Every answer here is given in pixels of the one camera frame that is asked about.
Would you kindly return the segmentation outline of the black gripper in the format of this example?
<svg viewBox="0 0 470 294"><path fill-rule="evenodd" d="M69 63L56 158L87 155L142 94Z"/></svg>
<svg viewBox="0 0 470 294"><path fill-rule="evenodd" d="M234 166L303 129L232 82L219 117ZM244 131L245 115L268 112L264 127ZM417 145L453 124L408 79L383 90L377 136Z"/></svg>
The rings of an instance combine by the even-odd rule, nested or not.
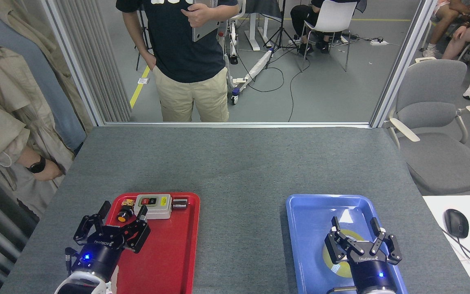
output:
<svg viewBox="0 0 470 294"><path fill-rule="evenodd" d="M348 253L348 263L351 277L357 292L397 292L398 288L390 272L388 263L397 265L402 260L399 243L396 236L388 234L380 227L376 217L370 220L370 225L376 239L370 251L365 250L360 255L357 241L351 240L341 232L337 216L331 219L332 227L325 238L325 245L333 264L340 263ZM380 250L385 243L388 253Z"/></svg>
<svg viewBox="0 0 470 294"><path fill-rule="evenodd" d="M148 208L141 206L137 218L121 229L103 229L103 219L111 208L105 201L99 212L85 215L77 227L73 240L83 245L73 264L73 272L89 272L105 282L110 281L124 249L140 253L151 229L146 221ZM88 236L91 228L95 232Z"/></svg>

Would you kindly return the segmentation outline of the hand of person beside table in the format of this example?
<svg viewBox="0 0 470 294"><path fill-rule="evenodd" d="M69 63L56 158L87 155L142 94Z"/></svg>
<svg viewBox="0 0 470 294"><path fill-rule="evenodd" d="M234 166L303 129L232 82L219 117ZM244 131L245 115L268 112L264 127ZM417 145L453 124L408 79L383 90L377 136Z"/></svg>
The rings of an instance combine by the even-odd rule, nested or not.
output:
<svg viewBox="0 0 470 294"><path fill-rule="evenodd" d="M51 160L46 160L44 170L33 175L35 179L46 182L58 178L64 175L64 173L56 163L52 162Z"/></svg>

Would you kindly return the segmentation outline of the standing person's left hand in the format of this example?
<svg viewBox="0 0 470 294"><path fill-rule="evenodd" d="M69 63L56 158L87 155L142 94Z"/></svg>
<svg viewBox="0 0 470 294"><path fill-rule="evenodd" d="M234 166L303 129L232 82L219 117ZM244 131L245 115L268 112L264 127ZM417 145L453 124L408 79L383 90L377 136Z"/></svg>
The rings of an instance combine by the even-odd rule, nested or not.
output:
<svg viewBox="0 0 470 294"><path fill-rule="evenodd" d="M188 18L192 28L198 28L215 17L215 8L202 3L195 3L187 9L181 9L181 13Z"/></svg>

